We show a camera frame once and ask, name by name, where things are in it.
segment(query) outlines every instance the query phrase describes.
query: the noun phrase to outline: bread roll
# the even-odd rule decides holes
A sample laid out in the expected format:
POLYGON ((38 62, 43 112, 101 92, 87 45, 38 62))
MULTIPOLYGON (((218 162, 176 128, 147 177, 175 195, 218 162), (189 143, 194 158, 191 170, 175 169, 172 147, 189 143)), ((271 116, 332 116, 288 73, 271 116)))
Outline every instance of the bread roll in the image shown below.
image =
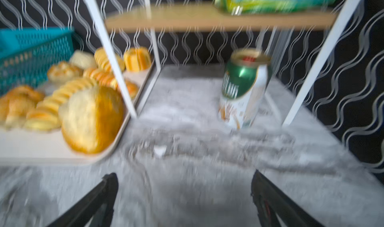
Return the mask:
MULTIPOLYGON (((120 70, 125 70, 125 64, 124 61, 115 53, 116 59, 118 60, 118 64, 120 66, 120 70)), ((109 62, 107 53, 105 52, 104 48, 98 48, 95 51, 95 61, 98 64, 98 67, 102 70, 105 70, 107 72, 112 71, 111 63, 109 62)))
POLYGON ((47 72, 48 79, 56 86, 61 86, 76 77, 80 77, 82 74, 82 69, 65 61, 52 65, 47 72))
POLYGON ((152 61, 148 49, 145 47, 130 48, 124 53, 127 71, 140 72, 151 67, 152 61))
POLYGON ((19 86, 0 98, 0 125, 5 128, 22 127, 29 111, 44 98, 44 94, 27 85, 19 86))
MULTIPOLYGON (((101 86, 111 87, 114 90, 120 92, 120 87, 113 73, 106 72, 97 68, 89 68, 84 71, 83 76, 97 80, 101 86)), ((139 87, 128 80, 125 80, 125 84, 127 85, 129 95, 132 99, 134 99, 137 95, 137 92, 139 91, 139 87)))
POLYGON ((75 50, 69 62, 83 70, 97 68, 93 54, 81 50, 75 50))
POLYGON ((95 86, 74 94, 59 108, 64 140, 75 151, 100 153, 116 138, 124 120, 121 96, 113 89, 95 86))
POLYGON ((89 78, 77 78, 67 82, 61 88, 55 90, 51 96, 39 102, 36 105, 36 109, 27 113, 24 128, 39 131, 50 131, 60 128, 59 107, 68 102, 74 93, 96 85, 97 82, 89 78))

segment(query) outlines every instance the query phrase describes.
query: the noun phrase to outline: black patterned wall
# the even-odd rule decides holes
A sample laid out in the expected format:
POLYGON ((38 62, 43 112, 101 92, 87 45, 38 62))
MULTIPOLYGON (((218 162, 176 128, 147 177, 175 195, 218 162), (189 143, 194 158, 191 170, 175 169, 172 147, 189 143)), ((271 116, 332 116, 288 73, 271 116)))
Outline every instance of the black patterned wall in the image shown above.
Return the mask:
MULTIPOLYGON (((144 0, 97 0, 103 17, 130 10, 144 0)), ((151 0, 153 4, 203 0, 151 0)), ((332 6, 340 10, 344 0, 332 6)), ((382 0, 363 0, 327 64, 305 100, 305 105, 379 178, 384 179, 383 143, 383 38, 382 0)), ((80 49, 94 52, 101 43, 83 0, 0 0, 0 27, 73 27, 80 49)), ((162 64, 224 63, 233 50, 261 46, 265 50, 273 27, 252 32, 213 29, 210 33, 157 33, 162 64)), ((297 94, 314 62, 324 32, 295 31, 277 77, 297 94)), ((149 32, 111 33, 118 54, 131 46, 151 50, 149 32)))

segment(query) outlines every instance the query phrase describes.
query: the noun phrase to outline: can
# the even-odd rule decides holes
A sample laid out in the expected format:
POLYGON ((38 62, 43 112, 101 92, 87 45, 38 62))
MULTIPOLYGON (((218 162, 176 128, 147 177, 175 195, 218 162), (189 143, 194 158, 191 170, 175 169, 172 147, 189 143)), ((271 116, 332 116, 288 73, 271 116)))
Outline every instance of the can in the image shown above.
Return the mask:
POLYGON ((233 52, 225 68, 219 118, 241 129, 253 124, 270 80, 270 57, 254 48, 233 52))

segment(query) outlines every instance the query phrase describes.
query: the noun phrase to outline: gold can rim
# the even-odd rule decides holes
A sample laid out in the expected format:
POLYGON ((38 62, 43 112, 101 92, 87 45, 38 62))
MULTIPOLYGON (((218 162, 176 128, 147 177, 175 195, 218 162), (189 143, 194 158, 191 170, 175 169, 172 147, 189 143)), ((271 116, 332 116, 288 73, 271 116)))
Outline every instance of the gold can rim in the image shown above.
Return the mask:
POLYGON ((271 57, 263 54, 261 50, 256 48, 242 48, 232 53, 231 62, 245 68, 258 68, 260 65, 269 65, 271 57), (255 58, 255 61, 245 61, 245 57, 255 58))

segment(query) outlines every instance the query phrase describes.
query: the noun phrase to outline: gray marble countertop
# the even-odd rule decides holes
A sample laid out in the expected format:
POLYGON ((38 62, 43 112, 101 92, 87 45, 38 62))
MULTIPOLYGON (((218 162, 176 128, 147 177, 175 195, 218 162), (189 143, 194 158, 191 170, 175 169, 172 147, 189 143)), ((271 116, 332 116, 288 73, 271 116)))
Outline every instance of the gray marble countertop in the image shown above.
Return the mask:
POLYGON ((221 66, 166 66, 140 118, 99 163, 1 167, 0 226, 45 226, 111 172, 113 226, 259 226, 256 169, 324 226, 383 226, 383 186, 316 118, 301 108, 281 127, 293 96, 279 81, 267 90, 274 108, 265 101, 251 129, 225 127, 222 76, 221 66))

